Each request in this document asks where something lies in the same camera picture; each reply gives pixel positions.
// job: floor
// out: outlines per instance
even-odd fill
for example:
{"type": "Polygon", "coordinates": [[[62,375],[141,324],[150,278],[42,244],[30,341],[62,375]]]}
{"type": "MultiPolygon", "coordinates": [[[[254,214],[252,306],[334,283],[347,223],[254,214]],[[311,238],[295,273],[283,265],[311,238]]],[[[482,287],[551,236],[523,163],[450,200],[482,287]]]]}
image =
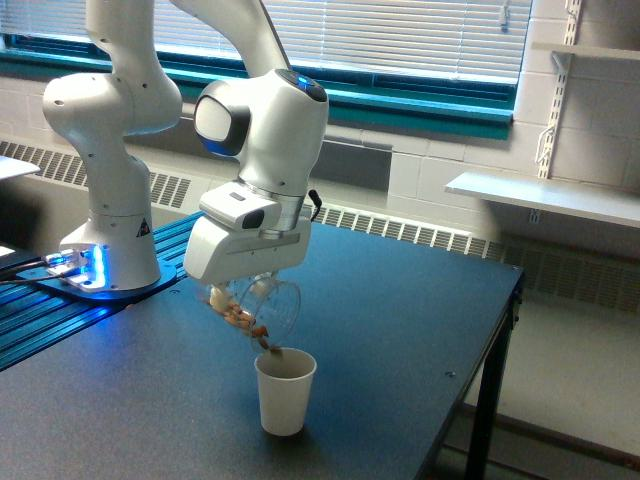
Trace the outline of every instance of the floor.
{"type": "MultiPolygon", "coordinates": [[[[429,480],[462,479],[472,419],[456,417],[429,480]]],[[[640,472],[496,428],[486,480],[640,480],[640,472]]]]}
{"type": "Polygon", "coordinates": [[[528,293],[499,412],[640,457],[639,372],[640,316],[528,293]]]}

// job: paper cup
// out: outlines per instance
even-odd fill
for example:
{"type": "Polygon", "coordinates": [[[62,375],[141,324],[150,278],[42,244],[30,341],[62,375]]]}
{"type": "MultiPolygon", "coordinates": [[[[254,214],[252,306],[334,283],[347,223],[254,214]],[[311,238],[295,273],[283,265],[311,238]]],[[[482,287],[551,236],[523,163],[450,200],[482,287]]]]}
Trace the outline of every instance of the paper cup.
{"type": "Polygon", "coordinates": [[[256,358],[260,423],[272,435],[286,437],[302,430],[316,360],[295,348],[265,352],[256,358]]]}

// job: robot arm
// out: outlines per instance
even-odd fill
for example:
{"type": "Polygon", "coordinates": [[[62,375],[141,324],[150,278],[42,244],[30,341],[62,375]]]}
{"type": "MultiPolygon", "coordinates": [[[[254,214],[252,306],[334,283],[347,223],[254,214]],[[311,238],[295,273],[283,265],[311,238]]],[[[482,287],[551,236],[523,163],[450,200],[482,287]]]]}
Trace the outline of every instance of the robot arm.
{"type": "Polygon", "coordinates": [[[304,260],[310,223],[300,210],[327,124],[324,89],[289,69],[260,0],[171,0],[224,34],[252,78],[209,85],[196,105],[205,146],[240,162],[238,178],[206,193],[185,257],[214,285],[304,260]]]}
{"type": "Polygon", "coordinates": [[[80,154],[87,172],[89,220],[61,250],[89,252],[67,281],[88,292],[134,290],[160,277],[151,232],[149,171],[123,136],[177,123],[182,98],[160,66],[153,42],[154,0],[87,0],[86,28],[113,62],[111,74],[52,81],[44,94],[51,127],[80,154]]]}
{"type": "Polygon", "coordinates": [[[171,3],[224,35],[240,53],[251,77],[276,68],[291,68],[261,1],[171,0],[171,3]]]}

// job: window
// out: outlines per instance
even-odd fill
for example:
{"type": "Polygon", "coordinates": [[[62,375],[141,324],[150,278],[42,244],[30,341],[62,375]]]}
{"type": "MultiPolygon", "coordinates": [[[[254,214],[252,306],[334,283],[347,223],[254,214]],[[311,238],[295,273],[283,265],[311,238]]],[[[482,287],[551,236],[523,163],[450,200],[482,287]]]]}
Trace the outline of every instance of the window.
{"type": "MultiPolygon", "coordinates": [[[[489,110],[513,107],[531,0],[264,3],[292,64],[324,80],[337,106],[489,122],[506,118],[489,110]],[[467,108],[447,107],[453,104],[467,108]],[[474,109],[466,117],[458,111],[474,109]]],[[[4,0],[0,29],[14,49],[76,55],[85,49],[99,58],[87,43],[84,9],[85,0],[4,0]]],[[[161,61],[172,68],[183,62],[230,74],[241,69],[221,35],[169,0],[156,0],[156,42],[161,61]]]]}

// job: table leg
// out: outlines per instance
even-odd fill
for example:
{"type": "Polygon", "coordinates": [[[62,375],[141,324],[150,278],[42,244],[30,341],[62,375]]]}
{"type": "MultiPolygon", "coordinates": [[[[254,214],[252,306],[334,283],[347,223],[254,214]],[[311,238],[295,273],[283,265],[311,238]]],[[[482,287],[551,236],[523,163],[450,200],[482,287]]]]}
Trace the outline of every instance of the table leg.
{"type": "Polygon", "coordinates": [[[482,480],[484,478],[514,316],[514,305],[512,304],[498,337],[484,362],[465,480],[482,480]]]}

